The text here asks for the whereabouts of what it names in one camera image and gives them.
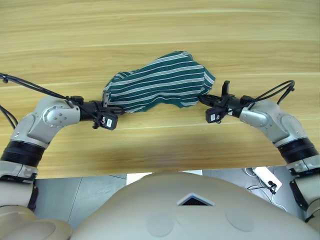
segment vent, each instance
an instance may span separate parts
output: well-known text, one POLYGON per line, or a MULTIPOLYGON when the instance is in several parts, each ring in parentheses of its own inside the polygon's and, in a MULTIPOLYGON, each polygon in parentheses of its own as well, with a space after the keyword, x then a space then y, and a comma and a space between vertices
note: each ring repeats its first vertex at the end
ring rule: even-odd
POLYGON ((178 206, 215 206, 216 204, 198 194, 189 193, 177 203, 178 206))

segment wood grain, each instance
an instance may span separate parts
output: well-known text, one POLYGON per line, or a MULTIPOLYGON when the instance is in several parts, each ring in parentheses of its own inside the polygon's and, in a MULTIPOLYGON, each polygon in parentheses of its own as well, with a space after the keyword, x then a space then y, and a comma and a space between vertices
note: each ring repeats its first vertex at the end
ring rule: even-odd
MULTIPOLYGON (((320 147, 319 0, 1 0, 0 72, 63 95, 101 98, 119 71, 134 70, 176 50, 224 80, 237 96, 256 97, 293 79, 281 104, 320 147)), ((0 85, 1 104, 19 119, 43 95, 0 85)), ((160 104, 126 114, 118 128, 69 126, 39 164, 39 178, 284 165, 257 130, 227 117, 205 122, 206 106, 160 104)), ((0 151, 12 129, 0 117, 0 151)))

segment striped fabric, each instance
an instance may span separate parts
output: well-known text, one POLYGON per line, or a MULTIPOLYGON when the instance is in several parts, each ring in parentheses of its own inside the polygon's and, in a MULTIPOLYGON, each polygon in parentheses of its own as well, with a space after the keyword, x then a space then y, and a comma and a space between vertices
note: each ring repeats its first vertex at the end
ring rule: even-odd
POLYGON ((207 94, 215 77, 195 62, 190 53, 174 51, 133 71, 122 71, 105 86, 109 104, 128 113, 145 112, 159 103, 179 108, 198 102, 207 94))

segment black cable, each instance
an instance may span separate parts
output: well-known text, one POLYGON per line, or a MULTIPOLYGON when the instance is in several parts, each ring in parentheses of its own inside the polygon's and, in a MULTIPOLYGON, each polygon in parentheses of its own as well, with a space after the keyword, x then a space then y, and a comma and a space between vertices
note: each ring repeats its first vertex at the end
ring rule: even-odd
POLYGON ((40 93, 43 93, 43 94, 46 94, 46 95, 49 95, 49 96, 52 96, 52 97, 55 97, 55 98, 59 98, 59 99, 68 99, 66 96, 63 96, 59 93, 56 93, 54 91, 51 91, 49 89, 46 89, 42 86, 39 86, 35 83, 32 83, 30 81, 27 81, 27 80, 24 80, 24 79, 21 79, 21 78, 18 78, 18 77, 15 77, 15 76, 11 76, 11 75, 7 75, 7 74, 4 74, 4 73, 1 73, 0 72, 0 78, 3 79, 3 82, 4 83, 8 83, 8 81, 11 81, 11 82, 14 82, 16 84, 19 84, 19 85, 22 85, 28 89, 32 89, 34 91, 37 91, 37 92, 40 92, 40 93))
POLYGON ((6 117, 6 119, 9 121, 11 127, 13 129, 16 128, 16 126, 18 125, 18 121, 17 119, 15 118, 15 116, 13 116, 11 114, 11 112, 9 112, 7 109, 5 109, 3 106, 0 105, 0 111, 3 113, 3 115, 6 117))
POLYGON ((266 99, 269 99, 269 98, 272 98, 273 96, 283 92, 285 89, 286 91, 281 95, 281 97, 279 98, 279 100, 277 101, 276 104, 280 104, 280 102, 285 99, 285 97, 292 91, 294 91, 294 86, 295 86, 295 81, 294 80, 288 80, 288 81, 285 81, 277 86, 275 86, 274 88, 271 88, 270 90, 266 91, 265 93, 261 94, 260 96, 254 98, 252 101, 250 102, 247 102, 246 104, 243 104, 241 106, 238 106, 238 107, 235 107, 235 108, 232 108, 230 109, 229 111, 227 111, 226 113, 230 113, 230 112, 233 112, 234 110, 237 110, 237 109, 242 109, 244 107, 248 107, 251 105, 251 107, 253 106, 254 103, 257 103, 259 101, 262 101, 262 100, 266 100, 266 99), (282 87, 281 89, 275 91, 276 89, 280 88, 281 86, 283 85, 286 85, 284 87, 282 87))
POLYGON ((246 189, 248 190, 256 190, 256 189, 269 189, 268 186, 260 186, 260 187, 255 187, 255 188, 252 188, 254 187, 255 185, 252 185, 252 186, 248 186, 246 189))
POLYGON ((79 103, 77 103, 74 100, 72 100, 69 96, 63 96, 63 95, 61 95, 59 93, 56 93, 56 92, 51 91, 49 89, 46 89, 46 88, 44 88, 42 86, 39 86, 39 85, 37 85, 37 84, 35 84, 33 82, 21 79, 21 78, 16 77, 16 76, 11 76, 11 75, 8 75, 8 74, 4 74, 4 73, 1 73, 1 72, 0 72, 0 78, 3 79, 4 83, 8 83, 8 81, 11 81, 13 83, 22 85, 22 86, 24 86, 24 87, 26 87, 28 89, 40 92, 42 94, 46 94, 46 95, 49 95, 49 96, 52 96, 52 97, 55 97, 55 98, 58 98, 58 99, 65 99, 67 101, 70 101, 74 105, 77 105, 82 111, 84 111, 87 114, 89 114, 94 120, 97 118, 91 112, 88 112, 86 109, 84 109, 79 103))

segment gray floor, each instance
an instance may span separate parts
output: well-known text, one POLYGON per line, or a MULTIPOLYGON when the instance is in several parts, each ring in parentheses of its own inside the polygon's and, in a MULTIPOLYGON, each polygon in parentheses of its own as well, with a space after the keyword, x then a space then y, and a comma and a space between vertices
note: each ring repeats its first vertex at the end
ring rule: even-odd
MULTIPOLYGON (((274 201, 283 205, 289 213, 303 219, 303 211, 297 206, 289 188, 292 179, 285 167, 270 167, 282 182, 274 201)), ((241 168, 204 170, 204 176, 234 183, 242 188, 260 185, 257 177, 251 177, 241 168)), ((68 222, 74 229, 103 205, 115 192, 126 185, 126 174, 37 180, 39 196, 35 214, 40 219, 58 219, 68 222)), ((267 197, 261 190, 253 194, 267 197)))

